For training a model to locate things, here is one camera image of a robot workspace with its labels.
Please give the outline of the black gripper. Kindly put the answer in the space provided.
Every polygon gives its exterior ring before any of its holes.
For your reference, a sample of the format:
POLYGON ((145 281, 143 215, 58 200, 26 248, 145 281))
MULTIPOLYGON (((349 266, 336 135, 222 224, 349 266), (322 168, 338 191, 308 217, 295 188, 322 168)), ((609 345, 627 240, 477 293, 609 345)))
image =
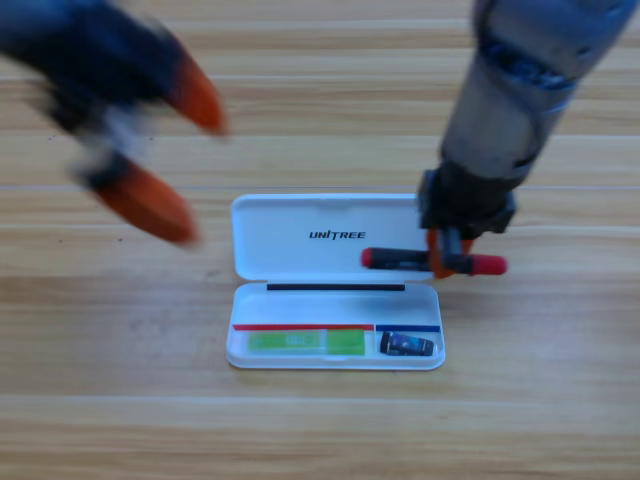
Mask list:
POLYGON ((502 233, 516 211, 511 191, 474 179, 456 167, 424 172, 417 190, 419 225, 426 231, 435 279, 453 275, 445 266, 505 266, 501 256, 474 254, 486 232, 502 233))
POLYGON ((128 156, 144 102, 229 135, 221 95, 170 31, 112 1, 4 1, 1 51, 44 77, 46 115, 96 155, 77 175, 104 206, 166 242, 199 240, 184 198, 128 156))

